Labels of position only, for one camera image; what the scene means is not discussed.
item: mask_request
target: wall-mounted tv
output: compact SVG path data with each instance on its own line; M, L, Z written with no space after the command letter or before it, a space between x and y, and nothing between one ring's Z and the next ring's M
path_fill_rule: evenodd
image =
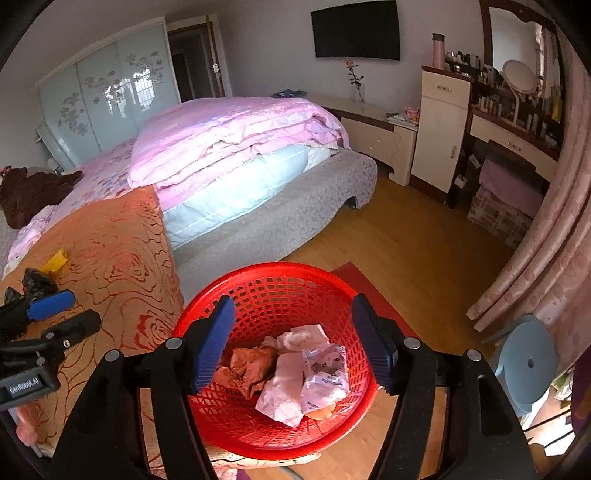
M311 13L316 57L400 60L394 0L360 2Z

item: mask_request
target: snack wrapper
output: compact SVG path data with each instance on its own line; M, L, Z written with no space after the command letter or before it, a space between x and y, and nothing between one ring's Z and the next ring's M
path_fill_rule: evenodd
M304 414L328 407L349 394L347 357L342 345L327 345L302 351L304 386L301 410Z

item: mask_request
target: plastic bag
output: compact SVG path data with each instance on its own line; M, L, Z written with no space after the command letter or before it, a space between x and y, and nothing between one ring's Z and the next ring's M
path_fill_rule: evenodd
M342 345L328 345L302 351L304 386L301 410L307 414L343 400L349 394L347 357Z
M36 268L26 268L22 289L29 302L44 299L60 291L51 277Z

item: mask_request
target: drawer handle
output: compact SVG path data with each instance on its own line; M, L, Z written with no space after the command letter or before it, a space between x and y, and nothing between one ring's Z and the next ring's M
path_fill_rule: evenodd
M520 151L521 151L521 149L520 149L520 148L519 148L517 145L515 145L514 143L507 142L507 145L509 145L511 148L514 148L514 149L515 149L515 150L517 150L518 152L520 152Z

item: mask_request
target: orange floral blanket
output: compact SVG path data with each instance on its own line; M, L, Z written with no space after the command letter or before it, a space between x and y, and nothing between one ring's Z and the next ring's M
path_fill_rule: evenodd
M151 352L167 340L183 311L183 298L162 212L152 187L117 198L90 203L51 227L29 250L19 266L2 280L22 291L26 267L43 266L60 248L69 261L58 286L74 292L76 306L61 315L32 323L27 338L84 310L96 310L100 331L66 352L58 377L61 388L33 404L38 445L51 455L80 392L98 362L111 349L125 355ZM152 472L165 478L155 434L149 391L141 391L142 422ZM285 462L244 458L208 445L216 470L307 463L318 453Z

